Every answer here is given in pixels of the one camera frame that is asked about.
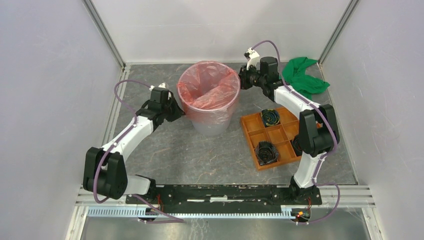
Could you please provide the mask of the red plastic trash bag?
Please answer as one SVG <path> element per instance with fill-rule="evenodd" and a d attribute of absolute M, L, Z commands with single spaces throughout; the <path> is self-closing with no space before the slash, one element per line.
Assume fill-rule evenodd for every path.
<path fill-rule="evenodd" d="M 241 81 L 231 67 L 200 61 L 180 76 L 176 84 L 181 107 L 193 122 L 222 124 L 232 117 L 239 102 Z"/>

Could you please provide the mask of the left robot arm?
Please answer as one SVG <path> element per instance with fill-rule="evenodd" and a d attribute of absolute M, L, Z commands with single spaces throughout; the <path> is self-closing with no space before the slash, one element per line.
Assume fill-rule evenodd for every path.
<path fill-rule="evenodd" d="M 135 118 L 110 142 L 86 152 L 83 188 L 93 193 L 97 203 L 132 194 L 137 194 L 145 204 L 153 203 L 157 198 L 157 190 L 152 187 L 155 180 L 128 175 L 126 160 L 164 121 L 173 122 L 184 114 L 164 84 L 151 86 L 150 99 L 135 112 Z"/>

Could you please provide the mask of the grey trash bin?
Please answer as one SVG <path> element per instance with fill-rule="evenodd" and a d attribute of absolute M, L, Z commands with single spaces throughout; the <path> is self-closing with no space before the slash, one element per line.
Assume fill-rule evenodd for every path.
<path fill-rule="evenodd" d="M 213 102 L 204 106 L 190 106 L 187 108 L 187 117 L 194 128 L 205 136 L 216 136 L 226 131 L 239 100 L 231 102 Z"/>

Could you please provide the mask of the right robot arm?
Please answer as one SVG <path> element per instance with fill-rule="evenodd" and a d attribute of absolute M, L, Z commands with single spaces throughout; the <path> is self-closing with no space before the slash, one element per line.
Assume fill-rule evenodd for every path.
<path fill-rule="evenodd" d="M 309 198 L 307 188 L 316 185 L 325 158 L 338 147 L 340 136 L 332 105 L 320 105 L 288 85 L 279 72 L 279 60 L 272 56 L 247 56 L 240 68 L 241 89 L 259 87 L 273 102 L 285 107 L 299 121 L 297 142 L 302 151 L 298 170 L 293 176 L 295 187 L 289 199 L 302 204 Z"/>

